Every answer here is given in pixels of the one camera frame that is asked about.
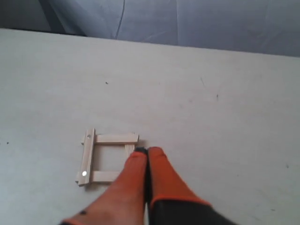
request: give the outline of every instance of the wooden slat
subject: wooden slat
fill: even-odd
[[[103,172],[103,171],[93,171],[91,175],[91,182],[97,182],[97,183],[108,183],[113,182],[120,172]],[[80,173],[77,174],[76,183],[78,183],[80,178]]]
[[[136,144],[139,140],[139,135],[130,133],[125,135],[96,135],[95,144],[106,144],[106,145],[126,145]]]
[[[95,141],[95,129],[87,130],[83,145],[82,163],[79,171],[78,185],[83,186],[90,183],[92,170],[93,150]]]
[[[134,144],[125,144],[125,154],[126,158],[130,156],[130,154],[135,150]]]

